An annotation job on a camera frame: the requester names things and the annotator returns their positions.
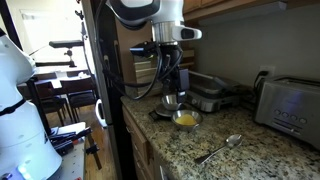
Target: wall outlet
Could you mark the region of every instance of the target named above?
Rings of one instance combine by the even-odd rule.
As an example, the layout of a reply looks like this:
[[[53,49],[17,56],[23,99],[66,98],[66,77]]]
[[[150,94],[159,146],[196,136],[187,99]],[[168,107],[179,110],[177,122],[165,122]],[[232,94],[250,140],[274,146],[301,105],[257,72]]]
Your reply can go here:
[[[259,72],[268,71],[269,74],[266,77],[273,77],[275,70],[276,70],[275,66],[260,66]]]

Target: metal spoon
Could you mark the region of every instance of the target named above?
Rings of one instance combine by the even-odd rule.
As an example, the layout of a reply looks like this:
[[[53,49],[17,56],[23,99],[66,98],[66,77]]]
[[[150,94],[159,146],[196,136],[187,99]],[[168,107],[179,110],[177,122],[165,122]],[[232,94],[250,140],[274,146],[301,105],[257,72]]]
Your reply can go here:
[[[234,135],[228,137],[228,139],[226,139],[226,142],[222,147],[216,149],[215,151],[213,151],[210,154],[207,154],[207,155],[204,155],[204,156],[201,156],[201,157],[195,159],[194,162],[197,164],[202,164],[202,163],[206,162],[211,156],[215,155],[217,152],[224,149],[225,147],[234,148],[234,147],[241,145],[241,143],[242,143],[242,136],[240,134],[234,134]]]

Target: waffle maker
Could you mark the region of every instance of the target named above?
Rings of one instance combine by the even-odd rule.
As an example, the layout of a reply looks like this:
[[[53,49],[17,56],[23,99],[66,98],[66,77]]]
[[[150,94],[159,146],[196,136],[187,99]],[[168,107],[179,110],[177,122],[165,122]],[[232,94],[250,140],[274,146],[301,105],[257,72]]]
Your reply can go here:
[[[237,106],[240,101],[235,93],[238,82],[230,79],[190,73],[190,89],[187,91],[187,102],[201,111],[216,112],[224,106]]]

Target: small bowl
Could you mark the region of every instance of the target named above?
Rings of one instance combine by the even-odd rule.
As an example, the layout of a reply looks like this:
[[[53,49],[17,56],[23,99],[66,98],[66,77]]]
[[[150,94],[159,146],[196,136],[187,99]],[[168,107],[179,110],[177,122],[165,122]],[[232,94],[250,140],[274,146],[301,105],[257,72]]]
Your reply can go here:
[[[182,105],[182,103],[177,103],[177,96],[175,94],[163,96],[161,101],[163,106],[170,111],[176,111]]]
[[[176,120],[181,117],[182,115],[189,114],[191,115],[195,120],[196,124],[195,125],[182,125],[176,122]],[[171,116],[172,122],[182,131],[187,131],[187,132],[192,132],[194,131],[199,124],[202,122],[202,116],[196,112],[196,111],[191,111],[191,110],[179,110],[173,113]]]

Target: toaster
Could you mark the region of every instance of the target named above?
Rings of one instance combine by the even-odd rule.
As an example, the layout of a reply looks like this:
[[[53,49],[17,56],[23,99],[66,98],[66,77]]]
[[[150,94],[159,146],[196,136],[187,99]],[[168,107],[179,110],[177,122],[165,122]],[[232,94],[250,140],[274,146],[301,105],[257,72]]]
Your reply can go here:
[[[320,150],[320,80],[278,76],[264,80],[254,121]]]

